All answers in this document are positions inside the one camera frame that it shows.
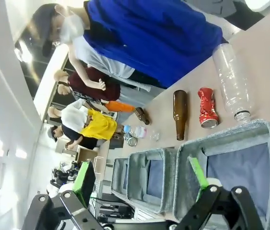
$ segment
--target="yellow bag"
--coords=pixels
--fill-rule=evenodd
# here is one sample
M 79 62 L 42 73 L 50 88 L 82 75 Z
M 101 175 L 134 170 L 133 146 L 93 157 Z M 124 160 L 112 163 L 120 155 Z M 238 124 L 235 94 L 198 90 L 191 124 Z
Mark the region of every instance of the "yellow bag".
M 93 109 L 88 110 L 88 115 L 92 116 L 92 121 L 82 129 L 81 134 L 89 138 L 110 140 L 116 131 L 117 122 Z

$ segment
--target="face mask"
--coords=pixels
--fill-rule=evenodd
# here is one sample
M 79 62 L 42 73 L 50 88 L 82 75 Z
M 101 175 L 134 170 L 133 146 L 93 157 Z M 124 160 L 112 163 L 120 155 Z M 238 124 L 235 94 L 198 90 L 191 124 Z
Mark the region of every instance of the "face mask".
M 79 16 L 76 14 L 68 16 L 64 19 L 63 25 L 61 27 L 59 35 L 60 42 L 71 42 L 73 39 L 83 36 L 84 30 L 85 24 Z

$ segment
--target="black cap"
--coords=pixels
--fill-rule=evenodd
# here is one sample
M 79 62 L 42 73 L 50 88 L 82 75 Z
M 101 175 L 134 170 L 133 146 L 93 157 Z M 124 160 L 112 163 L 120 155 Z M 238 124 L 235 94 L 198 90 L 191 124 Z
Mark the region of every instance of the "black cap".
M 50 138 L 53 138 L 53 140 L 55 141 L 55 142 L 57 142 L 57 138 L 55 137 L 55 133 L 54 133 L 54 130 L 56 130 L 57 129 L 57 126 L 53 126 L 52 128 L 50 128 L 49 130 L 48 130 L 48 136 L 50 137 Z
M 49 40 L 52 17 L 55 15 L 55 3 L 45 4 L 39 7 L 33 14 L 29 30 L 33 39 L 42 45 L 44 56 L 49 56 L 52 49 L 52 41 Z

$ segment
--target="water bottle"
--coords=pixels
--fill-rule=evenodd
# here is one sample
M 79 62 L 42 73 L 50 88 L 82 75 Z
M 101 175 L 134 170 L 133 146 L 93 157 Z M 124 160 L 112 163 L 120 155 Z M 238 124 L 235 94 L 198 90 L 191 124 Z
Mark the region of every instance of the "water bottle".
M 252 108 L 248 80 L 243 63 L 230 44 L 221 44 L 213 52 L 213 60 L 221 83 L 225 109 L 240 123 L 250 121 Z
M 158 141 L 159 140 L 159 132 L 154 130 L 147 130 L 146 127 L 143 126 L 124 126 L 124 132 L 130 133 L 135 138 L 150 138 L 150 140 Z

